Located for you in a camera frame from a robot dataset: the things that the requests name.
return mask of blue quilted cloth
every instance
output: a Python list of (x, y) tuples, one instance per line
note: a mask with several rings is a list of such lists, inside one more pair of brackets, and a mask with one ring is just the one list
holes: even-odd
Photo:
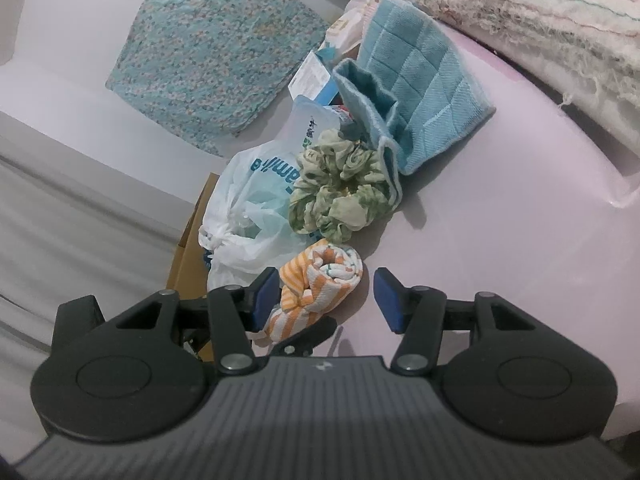
[(437, 23), (404, 0), (381, 0), (356, 61), (334, 69), (344, 104), (380, 151), (395, 192), (398, 172), (468, 136), (494, 112)]
[(327, 24), (298, 0), (145, 0), (110, 88), (209, 153), (286, 85)]

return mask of cardboard box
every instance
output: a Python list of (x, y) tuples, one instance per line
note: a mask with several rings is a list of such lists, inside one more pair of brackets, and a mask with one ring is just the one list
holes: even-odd
[[(211, 173), (200, 193), (187, 227), (182, 233), (182, 238), (175, 248), (166, 288), (177, 290), (182, 300), (194, 300), (207, 293), (208, 271), (204, 265), (204, 249), (198, 243), (198, 230), (202, 225), (204, 211), (217, 181), (218, 176)], [(211, 343), (207, 343), (198, 355), (203, 361), (212, 362)]]

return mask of orange striped fabric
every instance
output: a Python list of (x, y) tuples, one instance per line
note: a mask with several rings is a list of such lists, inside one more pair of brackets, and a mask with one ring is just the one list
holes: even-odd
[(280, 305), (264, 328), (274, 342), (312, 325), (334, 309), (362, 277), (362, 260), (345, 245), (320, 240), (280, 268)]

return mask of striped towel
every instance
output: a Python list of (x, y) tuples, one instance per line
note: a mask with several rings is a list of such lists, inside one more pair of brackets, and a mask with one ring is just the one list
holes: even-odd
[(336, 307), (362, 277), (362, 260), (351, 247), (320, 240), (280, 268), (280, 305), (264, 329), (274, 342), (312, 325)]

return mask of floral pattern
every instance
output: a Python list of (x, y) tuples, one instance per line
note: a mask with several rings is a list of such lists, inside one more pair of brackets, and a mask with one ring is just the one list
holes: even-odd
[(218, 154), (284, 88), (326, 23), (298, 0), (145, 0), (106, 83)]

